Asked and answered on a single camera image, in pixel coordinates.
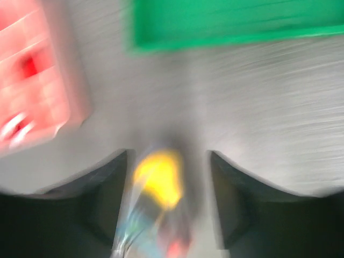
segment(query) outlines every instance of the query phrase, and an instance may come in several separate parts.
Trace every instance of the green tray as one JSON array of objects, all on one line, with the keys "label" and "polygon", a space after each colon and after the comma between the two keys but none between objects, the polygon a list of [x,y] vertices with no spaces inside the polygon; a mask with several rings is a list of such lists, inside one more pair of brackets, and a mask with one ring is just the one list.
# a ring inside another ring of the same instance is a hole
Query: green tray
[{"label": "green tray", "polygon": [[344,33],[344,0],[129,0],[142,51]]}]

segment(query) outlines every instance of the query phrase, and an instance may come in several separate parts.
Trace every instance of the yellow object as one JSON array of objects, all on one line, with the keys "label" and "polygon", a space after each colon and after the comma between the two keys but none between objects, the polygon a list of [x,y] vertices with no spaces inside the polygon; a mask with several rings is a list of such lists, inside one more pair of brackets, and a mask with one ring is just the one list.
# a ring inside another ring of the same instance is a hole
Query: yellow object
[{"label": "yellow object", "polygon": [[178,152],[160,150],[141,161],[134,172],[133,183],[144,184],[144,192],[165,210],[173,209],[183,196],[180,181],[182,166]]}]

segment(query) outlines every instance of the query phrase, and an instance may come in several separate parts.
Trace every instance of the red object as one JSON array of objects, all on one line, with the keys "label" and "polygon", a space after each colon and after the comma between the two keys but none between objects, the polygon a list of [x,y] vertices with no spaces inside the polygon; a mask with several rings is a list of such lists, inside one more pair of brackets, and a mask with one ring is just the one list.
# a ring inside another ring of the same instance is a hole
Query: red object
[{"label": "red object", "polygon": [[[38,1],[0,1],[0,130],[16,115],[27,114],[25,123],[33,122],[34,127],[22,144],[52,138],[71,116],[52,49]],[[0,149],[9,147],[11,139],[0,139]]]}]

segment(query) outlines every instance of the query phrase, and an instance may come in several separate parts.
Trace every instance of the gray table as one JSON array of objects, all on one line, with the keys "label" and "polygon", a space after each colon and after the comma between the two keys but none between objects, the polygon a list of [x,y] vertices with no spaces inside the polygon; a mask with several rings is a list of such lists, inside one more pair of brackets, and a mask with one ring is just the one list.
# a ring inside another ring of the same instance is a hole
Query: gray table
[{"label": "gray table", "polygon": [[344,185],[343,37],[129,56],[117,0],[68,5],[94,112],[78,131],[2,158],[2,188],[35,192],[176,135],[204,204],[190,257],[220,257],[207,150],[300,194]]}]

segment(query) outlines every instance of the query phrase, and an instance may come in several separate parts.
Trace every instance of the red container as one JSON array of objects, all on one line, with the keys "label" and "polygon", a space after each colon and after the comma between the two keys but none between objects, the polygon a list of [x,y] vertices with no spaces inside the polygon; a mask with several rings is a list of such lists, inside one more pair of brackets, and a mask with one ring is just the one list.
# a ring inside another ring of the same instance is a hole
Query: red container
[{"label": "red container", "polygon": [[73,81],[62,76],[66,60],[57,58],[51,29],[38,1],[0,1],[0,150],[52,138],[86,117]]}]

